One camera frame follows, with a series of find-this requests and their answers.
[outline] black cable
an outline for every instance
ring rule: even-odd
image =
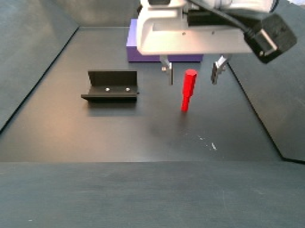
[[[227,13],[215,10],[212,7],[207,6],[207,4],[198,0],[189,0],[190,3],[200,6],[205,11],[212,12],[215,15],[228,20],[236,27],[239,27],[248,35],[253,34],[253,30],[235,17],[228,15]]]
[[[279,3],[280,3],[280,0],[276,0],[276,3],[273,4],[271,12],[276,11],[276,9],[279,7]]]

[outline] gray floor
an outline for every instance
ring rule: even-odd
[[[211,81],[219,56],[176,63],[169,86],[160,63],[129,63],[128,28],[81,28],[0,135],[0,161],[277,161],[265,129],[231,71]],[[182,114],[184,71],[200,71]],[[136,69],[137,104],[89,104],[89,69]]]
[[[0,166],[6,228],[303,228],[305,167],[285,162]]]

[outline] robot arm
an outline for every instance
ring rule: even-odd
[[[141,4],[137,48],[145,55],[161,55],[170,75],[169,54],[255,52],[268,63],[297,43],[284,20],[269,14],[273,0],[141,0]],[[225,56],[215,64],[215,78],[224,71]]]

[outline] dark gray table surface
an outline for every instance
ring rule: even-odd
[[[81,28],[0,135],[0,161],[280,160],[236,78],[211,81],[217,55],[174,63],[129,63],[129,28]],[[89,69],[136,69],[136,104],[89,104]],[[190,111],[180,111],[186,69],[200,71]]]

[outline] black holder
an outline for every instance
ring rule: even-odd
[[[91,90],[82,98],[89,102],[137,101],[138,84],[134,70],[90,70]]]

